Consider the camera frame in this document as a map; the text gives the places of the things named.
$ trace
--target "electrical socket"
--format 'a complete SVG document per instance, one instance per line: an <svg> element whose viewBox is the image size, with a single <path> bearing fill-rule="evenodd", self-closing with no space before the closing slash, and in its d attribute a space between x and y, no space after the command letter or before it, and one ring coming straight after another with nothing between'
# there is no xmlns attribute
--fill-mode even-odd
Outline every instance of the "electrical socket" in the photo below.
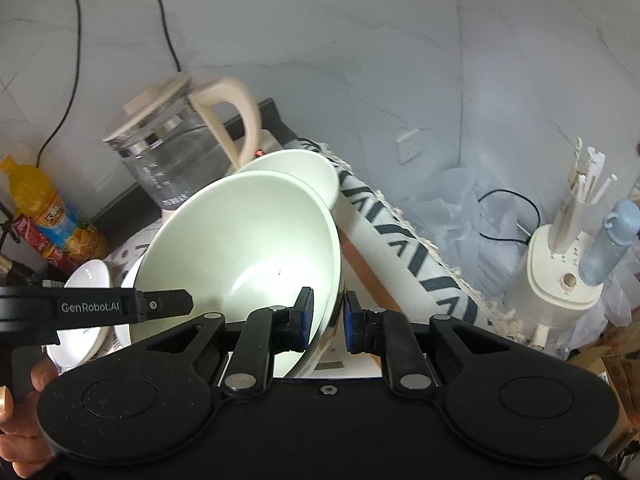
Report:
<svg viewBox="0 0 640 480"><path fill-rule="evenodd" d="M398 146L398 161L406 164L422 153L422 143L420 142L420 130L401 130L396 139Z"/></svg>

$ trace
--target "electric kettle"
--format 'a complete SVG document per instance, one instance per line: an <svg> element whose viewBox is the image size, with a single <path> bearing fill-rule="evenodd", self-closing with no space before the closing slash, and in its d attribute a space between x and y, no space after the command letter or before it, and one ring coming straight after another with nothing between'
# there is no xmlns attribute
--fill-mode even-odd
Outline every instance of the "electric kettle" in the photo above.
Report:
<svg viewBox="0 0 640 480"><path fill-rule="evenodd" d="M238 109L244 124L240 152L211 110ZM103 141L161 209L172 211L203 187L255 158L262 121L247 87L221 76L194 86L186 73L149 85L122 107Z"/></svg>

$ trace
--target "wall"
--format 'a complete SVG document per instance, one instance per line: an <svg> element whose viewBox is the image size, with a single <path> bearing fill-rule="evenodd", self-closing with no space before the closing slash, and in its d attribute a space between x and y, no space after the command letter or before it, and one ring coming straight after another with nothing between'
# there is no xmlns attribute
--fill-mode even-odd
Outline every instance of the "wall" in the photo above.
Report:
<svg viewBox="0 0 640 480"><path fill-rule="evenodd" d="M155 0L81 0L78 96L42 167L91 217L133 182L100 139L120 106L168 76ZM299 135L327 142L394 195L456 166L462 66L456 0L164 0L178 56L271 96ZM72 87L73 0L0 0L0 154L35 160ZM395 138L424 155L398 164Z"/></svg>
<svg viewBox="0 0 640 480"><path fill-rule="evenodd" d="M552 220L581 136L620 178L591 215L595 229L640 173L640 0L458 5L463 163L491 169Z"/></svg>

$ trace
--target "bowl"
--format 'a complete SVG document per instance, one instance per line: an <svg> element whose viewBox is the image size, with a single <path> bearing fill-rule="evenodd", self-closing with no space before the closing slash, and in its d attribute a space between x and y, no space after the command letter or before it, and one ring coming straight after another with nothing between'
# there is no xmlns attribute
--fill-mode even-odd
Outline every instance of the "bowl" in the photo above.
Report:
<svg viewBox="0 0 640 480"><path fill-rule="evenodd" d="M142 263L143 256L140 256L135 263L127 272L127 275L122 280L120 284L121 288L133 288L135 286L136 274L138 273L138 269L140 268L140 264ZM129 325L116 325L113 327L114 332L116 333L116 338L118 339L118 343L121 346L129 346L131 345L131 334L129 333Z"/></svg>
<svg viewBox="0 0 640 480"><path fill-rule="evenodd" d="M329 160L309 150L280 150L256 158L236 171L279 171L300 179L310 186L329 210L334 207L340 191L340 181Z"/></svg>
<svg viewBox="0 0 640 480"><path fill-rule="evenodd" d="M142 258L139 290L184 288L190 315L131 325L135 343L206 312L245 320L271 305L293 306L314 290L310 350L284 352L274 375L295 373L328 330L340 283L340 245L331 214L307 184L275 171L248 171L210 184L162 226Z"/></svg>
<svg viewBox="0 0 640 480"><path fill-rule="evenodd" d="M109 268L101 260L82 264L69 277L65 288L110 288ZM98 351L109 333L108 326L58 330L59 345L47 345L47 354L62 369L87 362Z"/></svg>

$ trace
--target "kettle handle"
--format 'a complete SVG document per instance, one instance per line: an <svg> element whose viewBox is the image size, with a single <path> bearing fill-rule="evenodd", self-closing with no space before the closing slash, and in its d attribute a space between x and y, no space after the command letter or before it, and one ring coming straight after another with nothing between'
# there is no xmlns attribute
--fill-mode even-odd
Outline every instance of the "kettle handle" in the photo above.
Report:
<svg viewBox="0 0 640 480"><path fill-rule="evenodd" d="M189 94L189 101L209 127L211 134L222 146L222 149L225 150L226 156L235 170L254 160L255 150L258 149L260 143L262 118L258 105L243 83L232 77L221 76L196 88ZM225 125L211 110L211 107L218 103L230 103L240 113L242 124L244 124L244 145L240 153L238 153Z"/></svg>

